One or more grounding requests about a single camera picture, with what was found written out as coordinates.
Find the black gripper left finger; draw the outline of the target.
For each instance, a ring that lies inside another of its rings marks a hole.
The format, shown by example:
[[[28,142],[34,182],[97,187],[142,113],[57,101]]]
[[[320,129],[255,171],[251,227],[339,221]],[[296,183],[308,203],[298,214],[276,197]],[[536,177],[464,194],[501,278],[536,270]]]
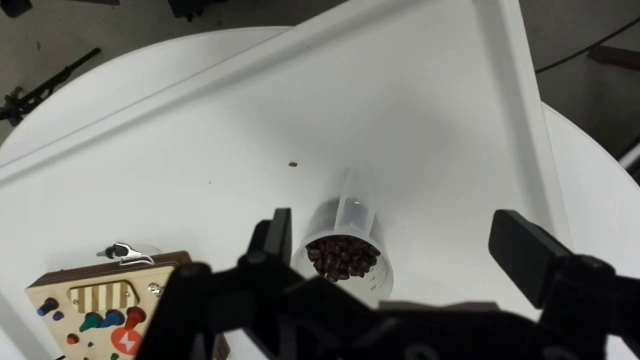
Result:
[[[291,256],[291,210],[276,207],[269,219],[260,219],[253,225],[253,233],[245,250],[245,260],[253,263],[264,260],[278,260],[281,263],[290,263],[290,256]]]

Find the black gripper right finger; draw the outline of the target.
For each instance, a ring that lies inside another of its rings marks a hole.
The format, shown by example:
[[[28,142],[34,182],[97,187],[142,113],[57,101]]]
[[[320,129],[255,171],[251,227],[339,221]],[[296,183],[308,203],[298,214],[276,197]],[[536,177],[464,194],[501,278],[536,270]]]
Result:
[[[534,308],[543,305],[559,262],[572,256],[550,232],[516,210],[494,212],[488,252]]]

